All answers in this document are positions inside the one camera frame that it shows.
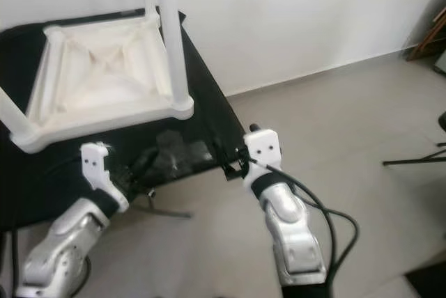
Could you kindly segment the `cream plastic table top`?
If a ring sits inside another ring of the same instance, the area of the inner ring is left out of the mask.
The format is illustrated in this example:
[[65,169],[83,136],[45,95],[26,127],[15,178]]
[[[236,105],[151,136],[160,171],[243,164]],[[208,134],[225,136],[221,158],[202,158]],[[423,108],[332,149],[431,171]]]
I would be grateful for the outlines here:
[[165,118],[188,119],[172,107],[168,56],[160,16],[57,26],[53,104],[45,120],[33,119],[36,78],[29,105],[20,109],[47,146]]

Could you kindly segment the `clear tape strip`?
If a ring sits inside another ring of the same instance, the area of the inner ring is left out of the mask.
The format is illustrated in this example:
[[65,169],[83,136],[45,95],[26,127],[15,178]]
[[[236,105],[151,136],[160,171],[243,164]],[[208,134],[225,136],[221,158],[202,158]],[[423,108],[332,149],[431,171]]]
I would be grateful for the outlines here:
[[190,175],[215,161],[203,140],[185,142],[181,133],[174,130],[156,136],[156,145],[160,151],[160,164],[169,178]]

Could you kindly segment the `black table cloth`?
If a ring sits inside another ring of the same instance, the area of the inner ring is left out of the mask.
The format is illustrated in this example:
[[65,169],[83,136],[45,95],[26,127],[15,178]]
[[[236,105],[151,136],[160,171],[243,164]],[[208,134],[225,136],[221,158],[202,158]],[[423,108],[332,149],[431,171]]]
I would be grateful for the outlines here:
[[[36,70],[47,42],[43,33],[48,26],[67,26],[84,22],[141,17],[143,8],[115,13],[58,19],[20,24],[3,29],[0,35],[0,88],[20,109],[26,109],[31,97]],[[48,145],[35,154],[21,151],[10,140],[9,130],[1,124],[1,187],[0,231],[28,227],[53,221],[79,199],[90,186],[82,177],[80,165],[70,159],[79,157],[84,143],[101,141],[111,146],[109,161],[130,164],[134,156],[156,145],[156,136],[172,130],[181,133],[185,142],[203,140],[213,154],[213,142],[221,141],[230,150],[245,148],[243,124],[223,94],[199,50],[185,30],[187,15],[180,12],[180,20],[189,92],[194,98],[194,113],[187,120],[167,118],[128,128],[63,140]],[[217,162],[205,164],[198,171],[184,177],[168,178],[162,185],[188,176],[220,168]]]

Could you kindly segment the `black tripod stand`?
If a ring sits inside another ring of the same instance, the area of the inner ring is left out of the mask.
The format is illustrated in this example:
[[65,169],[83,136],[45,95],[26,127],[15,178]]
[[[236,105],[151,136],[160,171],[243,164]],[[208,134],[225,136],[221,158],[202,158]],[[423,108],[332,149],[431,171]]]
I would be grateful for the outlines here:
[[[446,111],[439,115],[437,122],[440,129],[446,133]],[[436,146],[439,148],[439,150],[430,155],[414,159],[383,161],[381,162],[381,165],[396,166],[408,164],[429,164],[429,162],[446,162],[446,142],[437,143]]]

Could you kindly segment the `brown wooden furniture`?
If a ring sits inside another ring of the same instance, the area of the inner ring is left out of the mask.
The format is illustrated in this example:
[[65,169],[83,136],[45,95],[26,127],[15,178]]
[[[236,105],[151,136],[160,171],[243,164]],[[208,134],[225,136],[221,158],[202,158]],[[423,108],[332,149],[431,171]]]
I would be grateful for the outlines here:
[[430,57],[446,49],[446,6],[434,17],[433,26],[406,56],[407,61]]

